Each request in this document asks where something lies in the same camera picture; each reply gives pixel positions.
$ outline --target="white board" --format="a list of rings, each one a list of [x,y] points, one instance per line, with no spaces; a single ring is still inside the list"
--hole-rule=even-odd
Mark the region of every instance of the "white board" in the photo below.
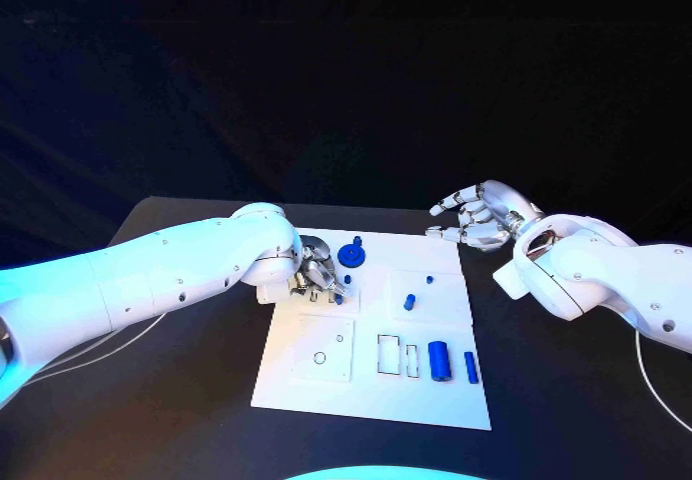
[[[457,245],[417,235],[309,228],[299,232],[327,243],[339,279],[351,275],[358,295],[342,305],[330,304],[326,294],[314,303],[293,297],[277,304],[252,406],[490,430]],[[349,269],[336,253],[355,235],[366,260]],[[410,293],[417,302],[407,311]],[[378,373],[379,335],[400,339],[398,375]],[[430,375],[428,343],[437,340],[449,346],[449,382],[433,381]],[[417,347],[418,378],[408,375],[408,345]],[[467,351],[476,357],[477,384],[469,383]]]

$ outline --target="robotic hand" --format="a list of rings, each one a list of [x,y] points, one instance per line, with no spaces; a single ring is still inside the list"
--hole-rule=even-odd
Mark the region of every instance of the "robotic hand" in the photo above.
[[[511,262],[493,278],[516,300],[531,293],[548,311],[574,320],[596,306],[611,309],[640,333],[692,353],[692,249],[637,246],[596,218],[545,216],[524,195],[489,180],[431,208],[460,206],[460,228],[431,227],[427,235],[498,250],[513,238]]]
[[[0,407],[71,348],[225,292],[261,303],[294,293],[348,295],[329,246],[300,236],[276,205],[160,230],[95,252],[0,271]]]

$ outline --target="robotic arm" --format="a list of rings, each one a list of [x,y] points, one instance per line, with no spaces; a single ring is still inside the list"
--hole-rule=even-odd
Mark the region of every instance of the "robotic arm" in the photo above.
[[[545,216],[522,194],[489,180],[431,208],[460,207],[460,228],[431,227],[427,235],[482,251],[515,239],[512,260],[493,278],[516,300],[531,293],[547,310],[574,320],[596,306],[613,310],[642,335],[692,353],[692,249],[637,246],[591,217]]]
[[[260,303],[326,291],[329,246],[301,237],[276,205],[160,230],[114,247],[0,271],[0,406],[48,363],[92,338],[225,292],[257,286]]]

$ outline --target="black table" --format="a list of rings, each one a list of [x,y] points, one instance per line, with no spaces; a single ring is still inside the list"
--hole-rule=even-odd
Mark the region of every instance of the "black table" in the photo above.
[[[241,205],[149,198],[113,244]],[[440,223],[425,211],[284,208],[299,227],[421,234]],[[238,284],[169,314],[117,355],[20,392],[0,411],[0,477],[277,479],[363,464],[490,478],[689,475],[692,436],[646,389],[626,322],[597,309],[568,323],[531,297],[512,301],[492,279],[509,248],[460,255],[492,432],[251,408],[274,307]],[[643,353],[663,398],[692,420],[692,362],[649,341]]]

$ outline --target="cable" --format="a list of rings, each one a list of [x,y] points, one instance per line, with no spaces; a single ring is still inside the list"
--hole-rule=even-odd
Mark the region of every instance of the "cable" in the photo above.
[[[55,363],[51,363],[49,365],[46,365],[41,370],[39,370],[39,373],[41,372],[45,372],[48,369],[56,367],[58,365],[62,365],[65,362],[69,362],[71,360],[74,360],[77,357],[82,356],[90,350],[94,350],[94,348],[97,348],[100,345],[103,345],[120,332],[123,331],[123,328],[120,330],[116,330],[114,332],[111,332],[98,342],[94,342],[84,350],[79,350],[74,355],[71,355],[69,357],[65,357],[62,360],[59,360],[58,362]]]
[[[640,342],[639,342],[639,330],[636,330],[636,334],[635,334],[635,345],[637,347],[637,360],[639,360],[639,369],[642,370],[642,376],[645,377],[645,382],[646,382],[646,386],[649,387],[649,390],[652,391],[653,393],[653,396],[656,397],[656,400],[659,401],[660,403],[660,406],[665,408],[666,412],[671,414],[671,416],[675,418],[675,420],[678,421],[678,423],[688,429],[689,432],[692,432],[692,428],[689,427],[689,425],[681,420],[681,418],[678,417],[678,415],[673,413],[673,411],[671,410],[671,408],[668,408],[668,405],[665,404],[663,400],[660,399],[659,397],[659,394],[656,393],[656,390],[653,389],[653,385],[652,385],[652,382],[649,381],[649,376],[646,375],[646,370],[645,370],[645,362],[642,361],[642,345],[640,345]]]
[[[55,375],[59,375],[61,373],[69,372],[71,370],[77,370],[78,368],[85,367],[87,365],[91,365],[92,363],[98,362],[103,360],[105,357],[110,357],[114,353],[120,352],[128,345],[131,345],[143,336],[144,334],[154,328],[156,324],[162,321],[162,318],[166,316],[166,313],[152,322],[152,325],[140,332],[140,334],[128,340],[116,350],[111,350],[105,355],[101,355],[97,357],[94,360],[90,360],[88,362],[81,363],[79,365],[75,365],[74,367],[65,368],[62,370],[58,370],[56,372],[52,372],[41,377],[36,377],[33,380],[25,383],[25,387],[30,385],[32,383],[36,383],[41,380],[45,380],[49,377],[54,377]]]

